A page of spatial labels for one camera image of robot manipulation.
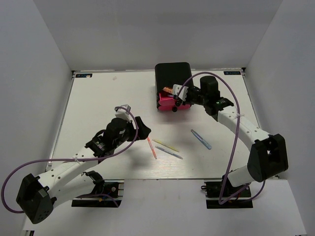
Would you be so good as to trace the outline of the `orange highlighter pen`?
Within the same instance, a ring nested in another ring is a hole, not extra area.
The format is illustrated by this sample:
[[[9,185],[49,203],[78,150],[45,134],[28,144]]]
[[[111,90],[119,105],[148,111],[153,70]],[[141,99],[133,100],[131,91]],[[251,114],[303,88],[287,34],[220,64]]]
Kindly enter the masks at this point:
[[[147,138],[147,141],[148,141],[148,144],[149,144],[150,149],[151,149],[151,151],[152,151],[153,157],[155,158],[155,160],[157,160],[156,152],[155,152],[155,150],[154,150],[154,147],[153,147],[152,142],[151,142],[151,140],[150,140],[149,137]]]

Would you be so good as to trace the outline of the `orange correction tape dispenser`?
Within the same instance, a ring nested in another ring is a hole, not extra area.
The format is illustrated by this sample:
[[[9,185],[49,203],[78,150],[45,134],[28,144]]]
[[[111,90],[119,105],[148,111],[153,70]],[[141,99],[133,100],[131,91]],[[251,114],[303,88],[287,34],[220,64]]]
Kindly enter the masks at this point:
[[[173,93],[173,88],[164,87],[163,91],[166,92],[166,93],[172,94]]]

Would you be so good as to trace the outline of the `yellow highlighter pen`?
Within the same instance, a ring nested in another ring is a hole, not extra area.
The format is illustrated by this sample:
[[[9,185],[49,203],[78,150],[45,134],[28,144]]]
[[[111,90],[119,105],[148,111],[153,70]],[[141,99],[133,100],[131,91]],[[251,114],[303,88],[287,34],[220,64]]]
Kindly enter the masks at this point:
[[[169,145],[169,144],[166,144],[166,143],[164,143],[164,142],[162,142],[162,141],[159,141],[159,140],[156,140],[156,139],[152,139],[155,143],[157,143],[157,144],[160,144],[160,145],[162,145],[162,146],[164,146],[164,147],[166,147],[166,148],[169,148],[169,149],[171,149],[171,150],[173,150],[173,151],[175,151],[175,152],[179,152],[179,150],[177,149],[177,148],[175,148],[175,147],[173,147],[173,146],[171,146],[171,145]]]

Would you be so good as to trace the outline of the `black pink drawer organizer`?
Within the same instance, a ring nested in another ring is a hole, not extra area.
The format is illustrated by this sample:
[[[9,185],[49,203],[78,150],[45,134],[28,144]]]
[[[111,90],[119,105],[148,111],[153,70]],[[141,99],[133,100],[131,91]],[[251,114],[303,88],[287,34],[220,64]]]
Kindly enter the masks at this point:
[[[182,85],[191,76],[188,62],[159,63],[155,66],[156,105],[159,111],[176,112],[191,107],[191,104],[176,107],[173,96],[163,90],[165,87],[173,88],[174,84]]]

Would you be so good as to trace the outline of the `light blue utility knife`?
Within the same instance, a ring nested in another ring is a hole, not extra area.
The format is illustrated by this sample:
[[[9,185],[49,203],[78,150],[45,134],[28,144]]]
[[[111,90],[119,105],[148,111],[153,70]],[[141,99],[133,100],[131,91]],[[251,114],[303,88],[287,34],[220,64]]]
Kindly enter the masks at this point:
[[[204,138],[202,138],[196,131],[194,131],[193,129],[191,129],[190,131],[208,150],[212,149],[212,146]]]

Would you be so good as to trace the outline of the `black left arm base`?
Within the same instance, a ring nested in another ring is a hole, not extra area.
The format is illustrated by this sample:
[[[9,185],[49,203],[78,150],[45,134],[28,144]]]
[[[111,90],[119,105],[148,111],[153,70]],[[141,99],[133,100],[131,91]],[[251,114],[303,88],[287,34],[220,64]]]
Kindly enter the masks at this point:
[[[98,172],[83,172],[81,177],[87,177],[93,183],[93,189],[72,200],[72,207],[118,208],[124,194],[123,180],[105,180]]]

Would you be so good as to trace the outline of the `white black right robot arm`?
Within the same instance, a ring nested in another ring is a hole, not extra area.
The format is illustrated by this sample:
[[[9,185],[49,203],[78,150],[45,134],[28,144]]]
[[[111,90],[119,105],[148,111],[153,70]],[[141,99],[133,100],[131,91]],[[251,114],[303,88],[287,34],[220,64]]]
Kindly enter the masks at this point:
[[[218,81],[220,76],[203,72],[199,87],[189,87],[188,78],[177,96],[184,103],[201,105],[215,121],[234,133],[231,156],[222,177],[219,199],[226,202],[224,193],[233,198],[245,190],[252,182],[264,183],[267,179],[285,172],[288,158],[285,139],[280,134],[272,135],[251,123],[241,114],[237,99],[231,102],[221,96]],[[238,140],[249,149],[249,158],[245,166],[231,170]]]

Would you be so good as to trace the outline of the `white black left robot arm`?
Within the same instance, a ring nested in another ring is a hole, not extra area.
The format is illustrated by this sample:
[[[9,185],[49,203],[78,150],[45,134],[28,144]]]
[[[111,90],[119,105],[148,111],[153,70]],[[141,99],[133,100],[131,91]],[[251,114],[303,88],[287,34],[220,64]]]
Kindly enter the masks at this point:
[[[122,118],[114,118],[73,157],[38,176],[23,178],[16,202],[33,224],[44,221],[54,208],[76,197],[98,197],[105,193],[105,181],[92,167],[112,155],[125,142],[145,140],[151,132],[141,117],[137,128]]]

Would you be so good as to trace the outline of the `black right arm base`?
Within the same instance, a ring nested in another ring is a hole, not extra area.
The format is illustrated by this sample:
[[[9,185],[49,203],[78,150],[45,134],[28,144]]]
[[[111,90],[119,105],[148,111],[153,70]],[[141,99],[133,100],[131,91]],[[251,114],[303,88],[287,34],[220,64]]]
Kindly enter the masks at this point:
[[[238,194],[232,197],[223,205],[219,204],[219,195],[221,192],[222,181],[206,181],[201,186],[201,190],[206,196],[206,207],[207,209],[246,209],[253,208],[252,200],[250,198],[251,190],[247,187],[245,190],[240,192],[242,186],[232,187],[230,183],[227,183],[222,195],[222,201],[228,198],[230,195],[238,192]]]

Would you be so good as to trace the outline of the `blue highlighter pen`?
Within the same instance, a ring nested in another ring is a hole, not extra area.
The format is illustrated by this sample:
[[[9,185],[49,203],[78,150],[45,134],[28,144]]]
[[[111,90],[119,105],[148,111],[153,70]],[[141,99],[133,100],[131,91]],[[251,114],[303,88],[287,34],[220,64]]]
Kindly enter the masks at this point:
[[[175,153],[173,153],[173,152],[171,152],[171,151],[169,151],[169,150],[166,150],[166,149],[164,149],[164,148],[162,148],[162,147],[155,146],[155,148],[157,148],[158,150],[163,151],[163,152],[165,152],[165,153],[167,153],[167,154],[169,154],[169,155],[172,155],[172,156],[174,156],[174,157],[176,157],[176,158],[178,158],[178,159],[183,159],[182,156],[180,156],[180,155],[178,155],[178,154],[175,154]]]

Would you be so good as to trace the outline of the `blue label sticker right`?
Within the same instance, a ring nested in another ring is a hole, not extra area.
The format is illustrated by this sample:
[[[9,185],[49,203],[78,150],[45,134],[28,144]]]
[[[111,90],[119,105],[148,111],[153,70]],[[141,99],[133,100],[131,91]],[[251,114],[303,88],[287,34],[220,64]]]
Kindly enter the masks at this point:
[[[224,75],[242,75],[240,71],[224,71]]]

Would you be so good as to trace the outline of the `blue label sticker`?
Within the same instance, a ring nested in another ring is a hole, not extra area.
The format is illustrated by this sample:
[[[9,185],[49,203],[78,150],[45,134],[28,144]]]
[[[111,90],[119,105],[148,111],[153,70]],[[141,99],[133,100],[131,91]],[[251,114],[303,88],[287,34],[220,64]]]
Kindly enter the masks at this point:
[[[242,75],[240,71],[224,71],[224,75]]]
[[[92,73],[84,73],[84,74],[76,74],[76,78],[91,78],[93,76]]]

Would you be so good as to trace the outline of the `blue label sticker left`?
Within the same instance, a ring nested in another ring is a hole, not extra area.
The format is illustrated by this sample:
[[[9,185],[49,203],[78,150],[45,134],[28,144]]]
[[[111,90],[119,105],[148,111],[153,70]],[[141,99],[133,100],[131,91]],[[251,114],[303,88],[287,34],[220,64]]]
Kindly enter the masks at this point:
[[[76,74],[76,78],[91,78],[93,76],[92,73],[84,73],[84,74]]]

